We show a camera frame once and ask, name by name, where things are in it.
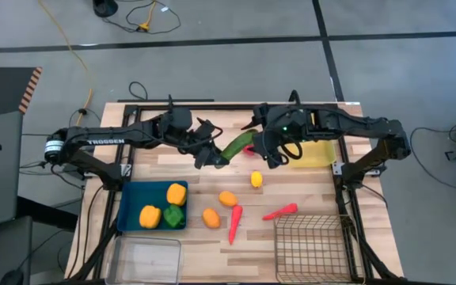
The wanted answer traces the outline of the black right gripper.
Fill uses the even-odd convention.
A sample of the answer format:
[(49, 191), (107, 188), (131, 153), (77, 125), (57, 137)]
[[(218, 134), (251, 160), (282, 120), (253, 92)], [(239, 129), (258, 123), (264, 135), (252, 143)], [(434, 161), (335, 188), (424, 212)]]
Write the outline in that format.
[(253, 151), (268, 163), (270, 169), (275, 169), (284, 164), (282, 155), (278, 151), (282, 136), (276, 128), (276, 121), (281, 115), (268, 117), (270, 110), (271, 108), (266, 103), (257, 105), (253, 109), (254, 117), (242, 130), (249, 130), (258, 125), (262, 127), (262, 131), (253, 135)]

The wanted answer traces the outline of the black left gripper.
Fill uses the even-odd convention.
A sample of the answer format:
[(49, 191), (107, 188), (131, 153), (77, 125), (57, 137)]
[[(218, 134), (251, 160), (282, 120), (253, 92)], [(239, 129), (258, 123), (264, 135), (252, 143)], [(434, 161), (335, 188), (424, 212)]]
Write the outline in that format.
[(205, 165), (224, 167), (229, 161), (222, 156), (222, 151), (212, 145), (212, 138), (223, 134), (223, 129), (213, 124), (210, 120), (197, 117), (200, 126), (192, 133), (192, 147), (190, 154), (194, 157), (194, 166), (201, 169)]

